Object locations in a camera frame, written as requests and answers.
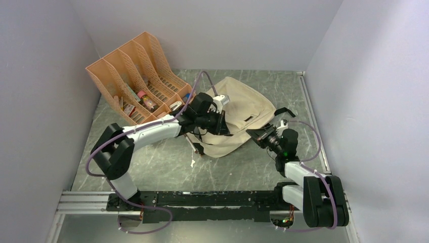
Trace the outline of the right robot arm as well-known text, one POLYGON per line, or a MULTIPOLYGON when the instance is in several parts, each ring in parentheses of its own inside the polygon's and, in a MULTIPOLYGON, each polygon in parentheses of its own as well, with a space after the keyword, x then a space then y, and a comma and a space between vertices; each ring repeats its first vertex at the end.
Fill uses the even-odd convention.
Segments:
POLYGON ((276 171, 293 183, 277 185, 273 204, 280 210, 302 211, 310 228, 336 228, 348 225, 350 217, 341 179, 307 167, 296 155, 298 132, 282 125, 267 124, 246 131, 260 148, 274 152, 276 171))

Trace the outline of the beige canvas backpack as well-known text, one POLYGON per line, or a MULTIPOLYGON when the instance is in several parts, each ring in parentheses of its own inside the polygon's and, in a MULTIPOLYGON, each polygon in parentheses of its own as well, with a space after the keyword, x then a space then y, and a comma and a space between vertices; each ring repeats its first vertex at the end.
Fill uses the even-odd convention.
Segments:
POLYGON ((264 95, 232 77, 225 77, 215 84, 214 88, 219 95, 229 98, 229 102, 223 106, 223 111, 231 135, 213 135, 202 129, 195 131, 195 135, 189 133, 189 141, 200 155, 224 157, 251 139, 247 130, 261 129, 275 116, 285 112, 296 117, 286 107, 276 109, 264 95))

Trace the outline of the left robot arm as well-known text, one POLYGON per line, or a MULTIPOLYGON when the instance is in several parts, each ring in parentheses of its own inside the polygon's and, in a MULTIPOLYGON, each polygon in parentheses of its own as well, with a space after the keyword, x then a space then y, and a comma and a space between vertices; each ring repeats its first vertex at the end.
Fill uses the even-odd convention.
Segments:
POLYGON ((147 145, 193 133, 197 129, 229 136, 223 110, 229 102, 227 95, 211 97, 199 93, 180 108, 154 121, 128 127, 111 124, 91 150, 89 160, 96 162, 104 177, 121 195, 120 204, 132 211, 141 202, 140 191, 128 173, 133 153, 147 145))

